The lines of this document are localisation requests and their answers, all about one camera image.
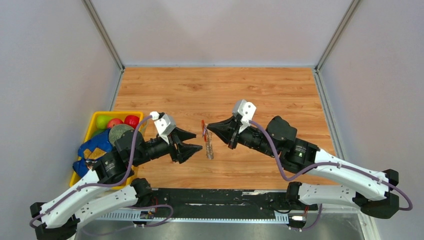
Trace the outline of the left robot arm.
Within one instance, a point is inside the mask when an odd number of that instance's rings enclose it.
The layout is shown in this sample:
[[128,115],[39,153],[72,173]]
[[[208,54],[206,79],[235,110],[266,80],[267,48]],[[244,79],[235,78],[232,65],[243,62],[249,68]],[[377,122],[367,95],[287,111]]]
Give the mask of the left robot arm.
[[153,201],[152,188],[144,178],[135,178],[125,187],[104,197],[100,195],[124,184],[133,168],[163,156],[184,163],[202,146],[186,143],[196,134],[176,126],[165,127],[155,138],[144,140],[134,129],[118,138],[112,150],[100,157],[87,173],[68,190],[49,202],[30,206],[30,226],[38,240],[67,240],[84,223],[124,207],[147,207]]

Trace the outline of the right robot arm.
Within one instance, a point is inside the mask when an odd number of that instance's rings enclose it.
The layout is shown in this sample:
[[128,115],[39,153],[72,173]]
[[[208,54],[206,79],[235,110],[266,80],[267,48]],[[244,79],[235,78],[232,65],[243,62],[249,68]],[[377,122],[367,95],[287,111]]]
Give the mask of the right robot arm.
[[243,145],[273,157],[289,183],[285,201],[292,209],[303,204],[345,205],[378,219],[389,219],[400,210],[400,199],[393,193],[399,182],[397,171],[374,171],[348,163],[298,138],[297,129],[280,116],[267,127],[232,116],[206,128],[230,149]]

